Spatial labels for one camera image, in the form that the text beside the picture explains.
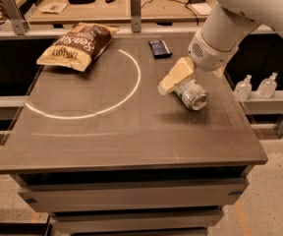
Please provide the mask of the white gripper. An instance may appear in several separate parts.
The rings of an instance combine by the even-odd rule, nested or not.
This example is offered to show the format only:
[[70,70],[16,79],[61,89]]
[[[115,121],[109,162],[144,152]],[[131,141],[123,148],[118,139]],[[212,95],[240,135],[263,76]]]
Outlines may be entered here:
[[165,95],[174,91],[179,85],[188,82],[195,75],[195,65],[206,72],[214,71],[217,78],[221,78],[226,70],[227,63],[238,51],[235,46],[229,51],[222,51],[211,47],[198,30],[191,40],[189,57],[180,58],[169,73],[158,85],[158,92]]

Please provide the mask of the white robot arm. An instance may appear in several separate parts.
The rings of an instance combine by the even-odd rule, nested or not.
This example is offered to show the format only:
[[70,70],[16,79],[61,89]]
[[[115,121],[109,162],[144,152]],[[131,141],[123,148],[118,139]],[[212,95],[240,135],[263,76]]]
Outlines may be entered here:
[[159,93],[165,95],[188,82],[196,69],[209,72],[225,66],[241,41],[261,25],[283,38],[283,0],[216,0],[189,44],[188,57],[159,83]]

